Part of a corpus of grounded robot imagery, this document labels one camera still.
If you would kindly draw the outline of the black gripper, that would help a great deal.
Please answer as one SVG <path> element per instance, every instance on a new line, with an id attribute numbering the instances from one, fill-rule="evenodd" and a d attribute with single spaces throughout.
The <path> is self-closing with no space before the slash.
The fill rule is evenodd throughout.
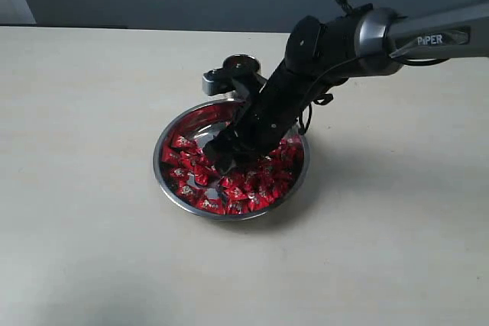
<path id="1" fill-rule="evenodd" d="M 311 85 L 310 76 L 280 64 L 250 106 L 232 123 L 232 131 L 220 131 L 204 145 L 202 151 L 214 158 L 217 172 L 226 174 L 274 150 L 304 109 Z M 233 134 L 237 151 L 233 151 Z"/>

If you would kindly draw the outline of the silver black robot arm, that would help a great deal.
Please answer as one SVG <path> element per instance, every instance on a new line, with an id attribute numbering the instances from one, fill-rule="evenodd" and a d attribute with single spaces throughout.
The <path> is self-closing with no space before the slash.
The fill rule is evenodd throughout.
<path id="1" fill-rule="evenodd" d="M 247 63 L 208 71 L 208 95 L 236 91 L 244 104 L 230 125 L 204 146 L 224 173 L 274 150 L 305 108 L 332 100 L 330 89 L 350 78 L 389 76 L 402 66 L 431 66 L 488 54 L 488 2 L 405 18 L 365 5 L 323 24 L 308 16 L 287 40 L 270 77 Z"/>

